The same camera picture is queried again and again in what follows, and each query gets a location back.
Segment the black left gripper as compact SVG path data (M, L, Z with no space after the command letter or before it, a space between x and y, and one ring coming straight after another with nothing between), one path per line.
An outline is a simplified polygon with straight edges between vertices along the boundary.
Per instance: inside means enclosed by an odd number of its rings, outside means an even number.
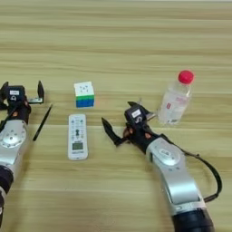
M28 123L29 115L31 113L32 104L42 104L44 102L44 87L41 81L38 82L37 93L39 98L25 100L23 102L11 102L5 104L5 89L8 86L8 82L5 82L0 88L0 111L7 111L7 116L4 119L4 123L8 121L24 121Z

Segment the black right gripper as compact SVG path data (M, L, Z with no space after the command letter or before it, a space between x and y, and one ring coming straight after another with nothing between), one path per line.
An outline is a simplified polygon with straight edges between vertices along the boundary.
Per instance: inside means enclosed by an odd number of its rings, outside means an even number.
M128 104L131 107L139 105L145 113L140 113L135 118L132 117L131 113L124 113L127 122L121 138L113 131L112 126L104 118L101 119L103 128L115 146L120 146L128 141L145 153L149 145L160 136L154 133L148 125L148 118L152 113L135 101L128 101Z

